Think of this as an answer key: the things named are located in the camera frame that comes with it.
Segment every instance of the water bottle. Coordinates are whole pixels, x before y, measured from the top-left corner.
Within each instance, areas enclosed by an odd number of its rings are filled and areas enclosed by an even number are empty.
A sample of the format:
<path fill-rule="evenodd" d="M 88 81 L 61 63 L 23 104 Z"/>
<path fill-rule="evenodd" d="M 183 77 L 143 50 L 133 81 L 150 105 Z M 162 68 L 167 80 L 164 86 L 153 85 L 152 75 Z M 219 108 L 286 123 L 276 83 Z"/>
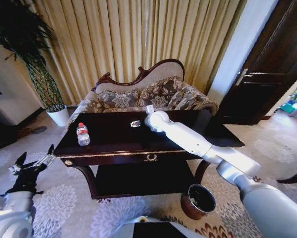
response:
<path fill-rule="evenodd" d="M 78 124 L 77 136 L 79 145 L 88 145 L 90 143 L 88 129 L 82 122 L 79 122 Z"/>

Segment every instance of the table leg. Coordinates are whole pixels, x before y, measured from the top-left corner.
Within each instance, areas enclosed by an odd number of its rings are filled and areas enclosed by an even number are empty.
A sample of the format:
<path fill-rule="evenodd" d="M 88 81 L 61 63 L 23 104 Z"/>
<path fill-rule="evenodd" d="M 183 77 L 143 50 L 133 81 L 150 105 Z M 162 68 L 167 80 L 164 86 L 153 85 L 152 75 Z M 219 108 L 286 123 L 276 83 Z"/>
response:
<path fill-rule="evenodd" d="M 83 173 L 90 189 L 91 198 L 96 199 L 98 196 L 98 193 L 95 188 L 95 177 L 92 169 L 89 166 L 76 166 L 74 168 L 80 170 Z"/>
<path fill-rule="evenodd" d="M 195 172 L 195 180 L 196 180 L 196 183 L 201 183 L 202 182 L 202 178 L 203 178 L 203 175 L 206 171 L 206 169 L 208 168 L 208 166 L 210 165 L 209 162 L 207 162 L 206 160 L 202 160 L 200 162 L 200 164 L 198 165 L 197 169 L 196 169 L 196 172 Z"/>

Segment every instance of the potted plant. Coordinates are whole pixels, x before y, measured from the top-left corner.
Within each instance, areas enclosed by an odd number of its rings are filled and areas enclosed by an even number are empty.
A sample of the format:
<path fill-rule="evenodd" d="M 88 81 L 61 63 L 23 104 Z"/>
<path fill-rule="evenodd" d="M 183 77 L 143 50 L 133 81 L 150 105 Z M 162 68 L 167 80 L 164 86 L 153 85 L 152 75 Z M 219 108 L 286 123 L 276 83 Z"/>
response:
<path fill-rule="evenodd" d="M 65 126 L 69 114 L 41 54 L 49 48 L 45 38 L 53 39 L 53 30 L 29 7 L 21 0 L 0 0 L 0 46 L 11 51 L 5 60 L 20 58 L 26 64 L 47 113 L 57 125 Z"/>

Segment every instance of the white wall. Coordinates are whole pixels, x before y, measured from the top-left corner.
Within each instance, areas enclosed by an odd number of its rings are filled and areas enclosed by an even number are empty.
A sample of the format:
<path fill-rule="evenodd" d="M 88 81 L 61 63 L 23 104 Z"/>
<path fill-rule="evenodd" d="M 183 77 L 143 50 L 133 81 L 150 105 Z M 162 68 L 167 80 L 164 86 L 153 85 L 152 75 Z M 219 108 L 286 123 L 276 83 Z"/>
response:
<path fill-rule="evenodd" d="M 273 112 L 281 105 L 286 103 L 289 96 L 297 89 L 297 81 L 288 89 L 288 91 L 278 100 L 278 102 L 267 112 L 266 116 L 271 116 Z"/>
<path fill-rule="evenodd" d="M 277 2 L 247 1 L 207 95 L 210 99 L 222 102 Z"/>
<path fill-rule="evenodd" d="M 10 53 L 0 48 L 0 120 L 19 124 L 40 108 L 40 102 L 28 84 L 29 75 L 21 60 L 4 60 Z"/>

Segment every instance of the bottle label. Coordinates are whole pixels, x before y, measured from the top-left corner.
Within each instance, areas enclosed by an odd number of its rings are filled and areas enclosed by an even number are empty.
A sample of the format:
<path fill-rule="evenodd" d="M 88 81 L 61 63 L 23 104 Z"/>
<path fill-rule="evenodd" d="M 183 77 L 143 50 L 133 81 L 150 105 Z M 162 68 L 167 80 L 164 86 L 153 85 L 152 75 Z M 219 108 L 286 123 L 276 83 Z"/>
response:
<path fill-rule="evenodd" d="M 77 135 L 83 134 L 83 133 L 88 133 L 88 130 L 85 128 L 79 128 L 77 129 Z"/>

